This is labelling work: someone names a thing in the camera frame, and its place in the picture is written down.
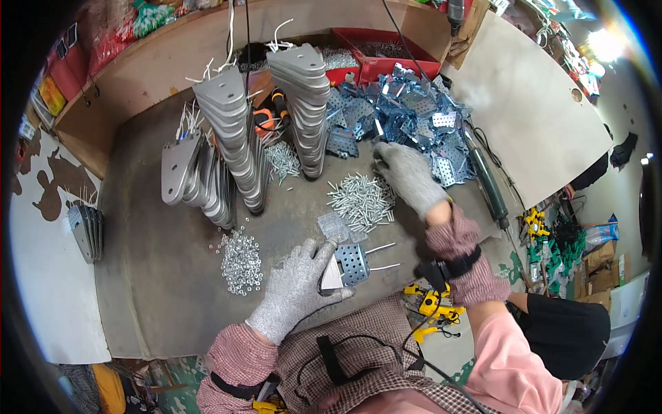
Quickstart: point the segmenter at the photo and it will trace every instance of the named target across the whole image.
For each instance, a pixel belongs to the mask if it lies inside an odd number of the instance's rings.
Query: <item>grey glove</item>
[[[443,187],[432,179],[430,163],[415,149],[395,142],[378,142],[373,157],[377,172],[422,221],[428,210],[449,198]]]
[[[271,269],[264,299],[246,324],[280,345],[301,319],[353,296],[354,290],[348,288],[326,297],[318,292],[320,278],[337,246],[335,240],[327,240],[318,250],[318,243],[309,238],[303,246],[295,247]]]

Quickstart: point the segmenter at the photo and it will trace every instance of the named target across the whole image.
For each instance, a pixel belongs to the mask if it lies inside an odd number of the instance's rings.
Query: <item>white board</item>
[[[25,313],[47,361],[106,362],[111,354],[101,326],[94,265],[85,263],[67,220],[67,202],[83,197],[96,205],[100,181],[51,136],[37,135],[12,186],[9,207]]]
[[[549,197],[612,145],[586,97],[540,46],[489,11],[460,70],[444,68],[452,95],[515,181],[526,208]]]

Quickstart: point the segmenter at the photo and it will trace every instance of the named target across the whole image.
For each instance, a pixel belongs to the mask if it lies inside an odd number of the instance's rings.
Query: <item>person's left hand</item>
[[[309,238],[271,269],[264,299],[246,324],[271,342],[280,345],[299,321],[318,309],[351,297],[354,290],[343,288],[331,296],[321,296],[319,281],[338,244],[318,243]]]

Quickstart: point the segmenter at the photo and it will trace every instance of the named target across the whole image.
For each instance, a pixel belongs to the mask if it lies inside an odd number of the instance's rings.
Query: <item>black shorts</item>
[[[530,293],[527,307],[518,323],[545,368],[567,381],[591,372],[609,342],[611,322],[604,306]]]

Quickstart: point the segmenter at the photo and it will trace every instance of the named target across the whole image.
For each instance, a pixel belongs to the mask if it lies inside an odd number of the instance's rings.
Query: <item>pink shirt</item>
[[[509,313],[488,316],[474,338],[476,363],[467,391],[482,404],[503,413],[558,413],[561,380],[551,376],[529,348],[522,330]],[[366,399],[352,414],[446,414],[422,392],[399,389]]]

